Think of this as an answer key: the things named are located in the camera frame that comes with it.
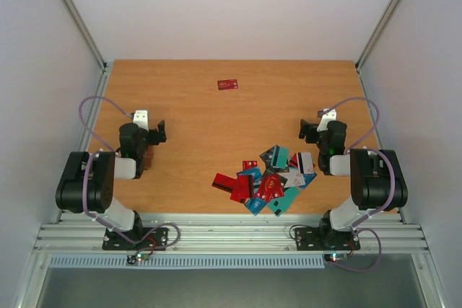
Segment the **teal card bottom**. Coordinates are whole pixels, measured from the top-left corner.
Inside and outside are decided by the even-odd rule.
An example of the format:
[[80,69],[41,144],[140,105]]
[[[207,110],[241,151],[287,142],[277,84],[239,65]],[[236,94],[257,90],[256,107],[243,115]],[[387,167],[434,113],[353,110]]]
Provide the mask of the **teal card bottom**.
[[299,194],[300,189],[298,187],[290,187],[284,191],[284,195],[281,198],[272,199],[267,206],[274,215],[280,216],[288,211]]

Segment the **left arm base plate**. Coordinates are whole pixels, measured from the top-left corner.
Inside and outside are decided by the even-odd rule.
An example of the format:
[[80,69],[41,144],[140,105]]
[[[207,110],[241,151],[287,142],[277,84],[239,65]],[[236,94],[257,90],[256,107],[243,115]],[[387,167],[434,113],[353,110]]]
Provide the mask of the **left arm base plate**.
[[102,249],[106,251],[134,251],[142,248],[152,249],[153,247],[160,247],[166,245],[167,241],[168,229],[166,227],[162,227],[157,231],[152,232],[145,240],[136,244],[132,244],[116,232],[110,232],[108,229],[106,229],[105,235],[103,237]]

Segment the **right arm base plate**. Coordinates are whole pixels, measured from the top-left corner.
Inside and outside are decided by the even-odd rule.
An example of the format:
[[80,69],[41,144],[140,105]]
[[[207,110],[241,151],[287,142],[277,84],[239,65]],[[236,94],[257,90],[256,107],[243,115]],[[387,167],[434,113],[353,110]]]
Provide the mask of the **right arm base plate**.
[[355,241],[351,232],[331,230],[322,232],[315,227],[295,229],[295,243],[298,251],[350,251],[360,250],[359,241]]

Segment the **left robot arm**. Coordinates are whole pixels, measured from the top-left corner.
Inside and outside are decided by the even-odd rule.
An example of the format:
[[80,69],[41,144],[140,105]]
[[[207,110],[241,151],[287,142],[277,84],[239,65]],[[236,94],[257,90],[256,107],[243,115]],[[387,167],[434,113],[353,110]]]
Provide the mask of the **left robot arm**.
[[73,151],[56,188],[56,205],[99,222],[110,241],[122,242],[129,249],[141,247],[149,233],[139,213],[114,197],[114,182],[141,178],[152,165],[153,147],[166,141],[163,120],[156,128],[132,121],[119,128],[116,151]]

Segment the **brown leather card holder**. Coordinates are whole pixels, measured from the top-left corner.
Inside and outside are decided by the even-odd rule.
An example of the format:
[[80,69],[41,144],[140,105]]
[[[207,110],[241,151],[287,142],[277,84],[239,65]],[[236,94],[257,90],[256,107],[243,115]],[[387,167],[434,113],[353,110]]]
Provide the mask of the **brown leather card holder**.
[[153,146],[148,146],[147,150],[143,154],[143,158],[141,161],[141,170],[146,171],[149,170],[152,166],[152,160],[154,156],[154,147]]

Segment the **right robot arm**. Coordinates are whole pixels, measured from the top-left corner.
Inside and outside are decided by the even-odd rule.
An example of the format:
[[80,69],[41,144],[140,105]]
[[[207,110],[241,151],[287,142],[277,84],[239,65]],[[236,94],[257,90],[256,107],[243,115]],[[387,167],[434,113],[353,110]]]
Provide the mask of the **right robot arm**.
[[318,147],[319,170],[330,176],[350,178],[350,196],[327,211],[318,227],[307,234],[324,250],[353,240],[353,231],[383,211],[401,208],[408,201],[408,188],[395,151],[350,149],[345,153],[347,125],[330,120],[324,126],[300,121],[299,138]]

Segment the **teal card with stripe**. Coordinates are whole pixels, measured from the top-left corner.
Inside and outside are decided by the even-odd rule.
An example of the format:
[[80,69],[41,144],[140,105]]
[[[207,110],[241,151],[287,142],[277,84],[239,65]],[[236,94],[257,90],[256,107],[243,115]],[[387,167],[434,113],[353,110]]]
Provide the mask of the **teal card with stripe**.
[[289,149],[287,147],[276,145],[271,154],[271,164],[273,168],[285,170],[288,168]]

